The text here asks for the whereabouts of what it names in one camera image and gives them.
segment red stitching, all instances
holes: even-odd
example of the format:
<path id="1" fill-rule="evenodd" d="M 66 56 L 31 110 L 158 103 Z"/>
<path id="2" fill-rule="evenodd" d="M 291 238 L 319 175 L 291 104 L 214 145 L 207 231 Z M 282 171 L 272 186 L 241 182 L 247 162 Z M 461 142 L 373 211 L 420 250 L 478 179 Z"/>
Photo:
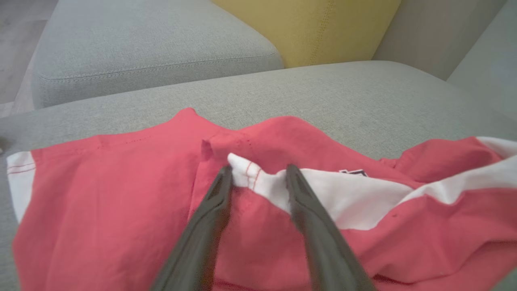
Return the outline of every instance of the red stitching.
<path id="1" fill-rule="evenodd" d="M 255 192 L 255 185 L 257 184 L 257 179 L 259 178 L 259 174 L 262 169 L 258 169 L 257 176 L 255 176 L 255 182 L 253 182 L 253 189 L 251 191 Z"/>
<path id="2" fill-rule="evenodd" d="M 250 169 L 250 166 L 251 166 L 251 161 L 250 161 L 250 164 L 248 165 L 248 167 L 246 168 L 246 177 L 248 177 L 248 170 Z M 248 188 L 250 187 L 250 177 L 248 177 Z"/>
<path id="3" fill-rule="evenodd" d="M 20 168 L 20 167 L 25 167 L 25 166 L 30 166 L 30 165 L 34 165 L 35 163 L 30 163 L 30 164 L 27 164 L 27 165 L 21 165 L 21 166 L 10 166 L 10 167 L 7 167 L 7 169 L 10 169 L 10 168 Z"/>
<path id="4" fill-rule="evenodd" d="M 19 171 L 19 172 L 11 172 L 11 173 L 7 173 L 7 175 L 9 175 L 9 174 L 23 173 L 23 172 L 28 172 L 28 171 L 32 171 L 32 170 L 34 170 L 34 169 L 36 169 L 36 167 L 34 167 L 34 168 L 32 168 L 32 169 L 29 169 L 29 170 L 25 170 L 25 171 Z"/>

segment cushion seam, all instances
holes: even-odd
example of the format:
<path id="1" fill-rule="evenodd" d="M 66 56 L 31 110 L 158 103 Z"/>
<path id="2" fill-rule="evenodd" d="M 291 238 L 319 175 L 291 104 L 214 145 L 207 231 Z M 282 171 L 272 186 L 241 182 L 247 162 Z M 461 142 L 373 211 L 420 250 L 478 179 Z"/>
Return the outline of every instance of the cushion seam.
<path id="1" fill-rule="evenodd" d="M 273 53 L 267 54 L 267 55 L 236 57 L 236 58 L 221 59 L 221 60 L 200 60 L 200 61 L 194 61 L 191 63 L 170 64 L 170 65 L 158 64 L 158 65 L 153 65 L 153 66 L 142 66 L 142 67 L 126 68 L 126 69 L 121 69 L 121 70 L 95 72 L 95 73 L 91 73 L 91 74 L 71 75 L 71 76 L 64 76 L 64 77 L 49 77 L 44 74 L 38 73 L 38 78 L 44 82 L 74 82 L 74 81 L 108 78 L 108 77 L 119 76 L 119 75 L 136 74 L 139 72 L 164 70 L 164 69 L 175 68 L 175 67 L 192 67 L 192 66 L 197 66 L 197 65 L 202 65 L 202 64 L 221 63 L 221 62 L 227 62 L 227 61 L 246 61 L 249 59 L 270 57 L 273 55 L 278 55 L 278 52 L 273 52 Z M 88 76 L 91 78 L 78 78 L 81 76 Z"/>
<path id="2" fill-rule="evenodd" d="M 323 15 L 323 20 L 320 24 L 320 29 L 318 30 L 318 35 L 316 37 L 316 42 L 314 44 L 314 49 L 311 53 L 311 57 L 309 59 L 309 65 L 313 65 L 314 64 L 314 60 L 316 59 L 316 55 L 318 54 L 319 50 L 320 50 L 320 45 L 321 45 L 321 42 L 322 42 L 322 39 L 323 39 L 323 33 L 325 32 L 325 29 L 327 29 L 327 24 L 328 24 L 328 20 L 329 20 L 329 14 L 330 14 L 330 11 L 332 10 L 334 6 L 334 0 L 328 0 L 328 3 L 327 3 L 327 9 L 325 11 L 325 14 Z"/>

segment red fabric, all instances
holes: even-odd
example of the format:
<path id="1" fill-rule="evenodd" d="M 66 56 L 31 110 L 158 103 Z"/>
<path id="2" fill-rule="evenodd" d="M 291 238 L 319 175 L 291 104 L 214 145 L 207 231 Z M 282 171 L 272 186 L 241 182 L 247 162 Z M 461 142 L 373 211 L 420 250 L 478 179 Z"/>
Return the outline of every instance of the red fabric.
<path id="1" fill-rule="evenodd" d="M 23 290 L 145 290 L 218 170 L 235 153 L 275 173 L 293 163 L 418 188 L 501 161 L 476 138 L 432 140 L 374 161 L 293 117 L 233 131 L 185 109 L 136 133 L 34 150 L 33 196 L 13 242 Z M 487 290 L 517 266 L 517 192 L 423 196 L 371 230 L 343 230 L 380 290 Z M 214 290 L 309 290 L 289 214 L 247 188 L 232 193 Z"/>

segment yellow cushion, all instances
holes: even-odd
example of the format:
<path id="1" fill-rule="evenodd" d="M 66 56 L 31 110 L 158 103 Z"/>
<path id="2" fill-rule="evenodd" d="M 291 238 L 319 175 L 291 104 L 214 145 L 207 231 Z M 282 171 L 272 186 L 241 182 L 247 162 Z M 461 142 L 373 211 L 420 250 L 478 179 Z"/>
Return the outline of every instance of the yellow cushion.
<path id="1" fill-rule="evenodd" d="M 212 0 L 271 41 L 284 66 L 370 60 L 400 0 Z"/>

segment white fabric panel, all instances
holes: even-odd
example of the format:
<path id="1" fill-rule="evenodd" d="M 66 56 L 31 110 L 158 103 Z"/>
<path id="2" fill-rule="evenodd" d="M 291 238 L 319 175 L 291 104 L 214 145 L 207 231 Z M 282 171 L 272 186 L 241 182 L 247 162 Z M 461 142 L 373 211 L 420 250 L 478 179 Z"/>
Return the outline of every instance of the white fabric panel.
<path id="1" fill-rule="evenodd" d="M 18 223 L 31 201 L 35 173 L 36 164 L 31 152 L 19 152 L 7 157 L 7 179 Z"/>
<path id="2" fill-rule="evenodd" d="M 396 182 L 361 175 L 301 169 L 321 204 L 339 229 L 368 230 L 375 227 L 394 207 L 423 195 L 452 204 L 462 192 L 483 188 L 517 188 L 517 142 L 485 138 L 490 148 L 512 155 L 486 167 L 470 170 L 416 190 Z M 290 213 L 285 170 L 267 174 L 249 160 L 228 155 L 234 184 L 247 187 Z"/>

